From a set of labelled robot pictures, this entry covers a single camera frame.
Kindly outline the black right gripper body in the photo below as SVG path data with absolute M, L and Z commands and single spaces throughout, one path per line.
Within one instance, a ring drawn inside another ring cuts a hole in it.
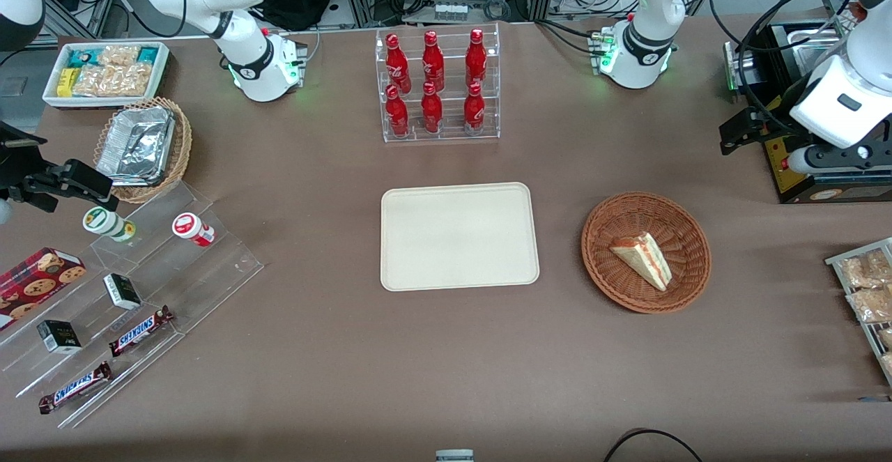
M 47 139 L 27 134 L 9 123 L 1 122 L 1 193 L 12 195 L 13 191 L 40 193 L 27 180 L 32 174 L 42 174 L 48 163 L 44 161 L 39 147 Z

